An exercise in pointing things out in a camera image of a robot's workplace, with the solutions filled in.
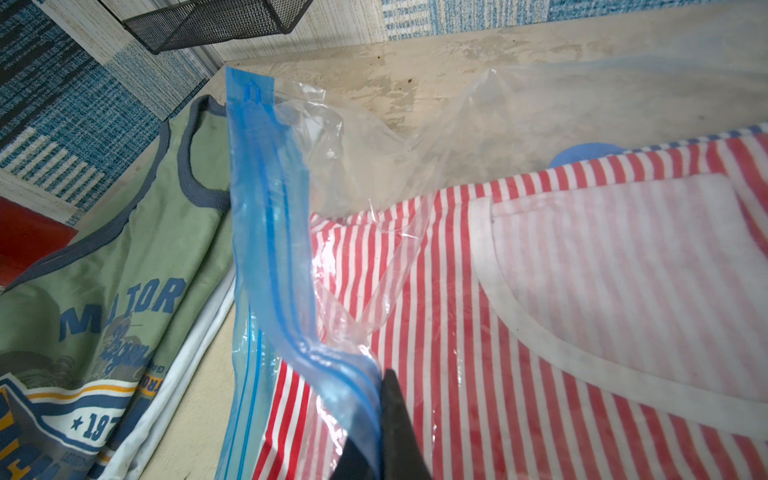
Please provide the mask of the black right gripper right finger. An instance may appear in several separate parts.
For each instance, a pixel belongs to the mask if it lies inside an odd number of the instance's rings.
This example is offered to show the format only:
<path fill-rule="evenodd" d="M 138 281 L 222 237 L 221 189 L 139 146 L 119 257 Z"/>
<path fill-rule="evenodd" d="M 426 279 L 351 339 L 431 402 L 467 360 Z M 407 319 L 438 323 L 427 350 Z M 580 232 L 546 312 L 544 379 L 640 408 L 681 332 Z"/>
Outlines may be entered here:
<path fill-rule="evenodd" d="M 380 397 L 382 478 L 431 479 L 397 375 L 392 369 L 384 373 Z"/>

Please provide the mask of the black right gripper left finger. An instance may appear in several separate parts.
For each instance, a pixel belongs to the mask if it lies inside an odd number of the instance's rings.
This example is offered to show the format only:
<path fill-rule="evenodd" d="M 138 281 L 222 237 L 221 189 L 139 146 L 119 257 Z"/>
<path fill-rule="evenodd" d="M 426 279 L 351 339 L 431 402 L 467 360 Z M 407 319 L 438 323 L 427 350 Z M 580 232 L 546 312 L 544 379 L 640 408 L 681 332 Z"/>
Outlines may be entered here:
<path fill-rule="evenodd" d="M 374 480 L 374 469 L 352 440 L 347 440 L 330 480 Z"/>

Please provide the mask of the white tank top navy trim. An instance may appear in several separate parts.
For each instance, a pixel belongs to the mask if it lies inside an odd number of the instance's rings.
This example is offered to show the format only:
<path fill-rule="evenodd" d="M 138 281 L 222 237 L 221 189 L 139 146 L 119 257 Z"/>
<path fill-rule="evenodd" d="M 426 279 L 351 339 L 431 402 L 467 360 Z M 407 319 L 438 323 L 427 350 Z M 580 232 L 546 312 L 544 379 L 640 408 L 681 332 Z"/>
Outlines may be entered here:
<path fill-rule="evenodd" d="M 230 266 L 204 304 L 169 373 L 149 406 L 130 424 L 108 458 L 95 464 L 91 479 L 137 479 L 145 470 L 186 393 L 197 368 L 234 303 L 235 267 Z"/>

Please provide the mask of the red white striped tank top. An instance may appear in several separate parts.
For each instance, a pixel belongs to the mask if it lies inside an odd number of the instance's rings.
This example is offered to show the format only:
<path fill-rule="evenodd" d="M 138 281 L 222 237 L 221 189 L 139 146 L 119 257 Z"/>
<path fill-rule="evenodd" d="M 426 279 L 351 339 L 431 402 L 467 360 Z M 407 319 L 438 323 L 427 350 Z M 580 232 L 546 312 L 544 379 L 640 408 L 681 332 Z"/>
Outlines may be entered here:
<path fill-rule="evenodd" d="M 439 191 L 369 335 L 435 479 L 767 475 L 767 128 Z"/>

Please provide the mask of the clear vacuum bag blue zip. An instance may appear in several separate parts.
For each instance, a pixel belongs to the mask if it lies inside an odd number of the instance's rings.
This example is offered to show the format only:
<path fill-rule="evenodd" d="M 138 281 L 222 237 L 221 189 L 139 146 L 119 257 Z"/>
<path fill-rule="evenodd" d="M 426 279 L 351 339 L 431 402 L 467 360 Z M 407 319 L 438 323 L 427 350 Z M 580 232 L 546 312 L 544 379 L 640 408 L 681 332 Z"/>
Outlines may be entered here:
<path fill-rule="evenodd" d="M 227 73 L 237 387 L 264 440 L 244 479 L 329 479 L 347 440 L 381 473 L 387 368 L 369 335 L 402 289 L 436 194 L 767 128 L 764 58 L 643 55 L 485 72 L 408 140 L 301 83 Z"/>

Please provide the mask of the green patterned garment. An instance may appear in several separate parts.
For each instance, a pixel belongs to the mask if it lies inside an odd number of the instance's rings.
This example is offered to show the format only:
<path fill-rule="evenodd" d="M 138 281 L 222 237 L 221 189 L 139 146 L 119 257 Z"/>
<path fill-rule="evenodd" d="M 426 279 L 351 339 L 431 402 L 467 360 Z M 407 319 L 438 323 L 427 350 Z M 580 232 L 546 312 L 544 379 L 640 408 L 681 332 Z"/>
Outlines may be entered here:
<path fill-rule="evenodd" d="M 233 266 L 226 110 L 164 122 L 153 160 L 1 295 L 1 475 L 91 479 Z"/>

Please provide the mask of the red cup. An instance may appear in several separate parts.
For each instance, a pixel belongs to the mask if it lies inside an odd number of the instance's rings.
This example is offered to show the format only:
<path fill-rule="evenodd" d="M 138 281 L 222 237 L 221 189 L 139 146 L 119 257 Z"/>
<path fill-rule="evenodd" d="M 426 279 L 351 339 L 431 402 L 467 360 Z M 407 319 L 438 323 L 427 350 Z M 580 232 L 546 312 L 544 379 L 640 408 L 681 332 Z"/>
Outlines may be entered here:
<path fill-rule="evenodd" d="M 1 287 L 33 263 L 64 248 L 76 235 L 70 226 L 1 198 Z"/>

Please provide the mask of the black mesh shelf rack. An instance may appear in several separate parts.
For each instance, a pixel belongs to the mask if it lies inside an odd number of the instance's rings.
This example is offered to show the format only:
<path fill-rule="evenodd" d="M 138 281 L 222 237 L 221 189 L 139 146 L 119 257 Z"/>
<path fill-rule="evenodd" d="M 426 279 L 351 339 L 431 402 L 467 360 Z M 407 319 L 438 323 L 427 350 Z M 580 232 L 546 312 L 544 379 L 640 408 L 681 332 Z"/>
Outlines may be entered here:
<path fill-rule="evenodd" d="M 194 0 L 121 22 L 150 53 L 272 35 L 287 35 L 311 0 Z"/>

